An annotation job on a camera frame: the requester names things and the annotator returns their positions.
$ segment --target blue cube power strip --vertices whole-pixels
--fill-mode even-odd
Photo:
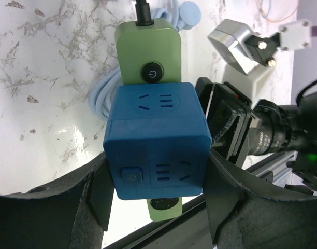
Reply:
[[[104,139],[118,197],[201,194],[211,142],[191,83],[120,86]]]

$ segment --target electrical socket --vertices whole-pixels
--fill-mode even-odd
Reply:
[[[159,115],[172,112],[179,103],[179,97],[173,92],[140,94],[132,101],[134,108],[145,115]]]

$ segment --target white cable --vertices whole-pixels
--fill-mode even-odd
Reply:
[[[179,7],[178,1],[172,0],[174,14],[172,15],[167,11],[166,8],[155,9],[152,12],[152,18],[165,18],[170,22],[173,27],[180,31],[185,23],[180,22],[179,20]],[[89,95],[89,104],[91,110],[104,122],[107,122],[111,103],[112,103],[112,92],[114,88],[122,81],[122,75],[120,67],[118,66],[112,72],[110,72],[103,80],[100,80],[99,83],[94,87]]]

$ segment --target green power strip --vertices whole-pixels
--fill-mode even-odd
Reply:
[[[150,26],[121,23],[115,32],[123,83],[181,82],[181,38],[165,19]]]

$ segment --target screw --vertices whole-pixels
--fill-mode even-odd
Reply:
[[[268,60],[267,65],[270,67],[273,67],[276,65],[276,61],[274,59],[270,59],[270,60]]]
[[[259,49],[266,49],[267,44],[266,44],[264,41],[259,41],[259,42],[257,43],[257,47],[258,47]]]

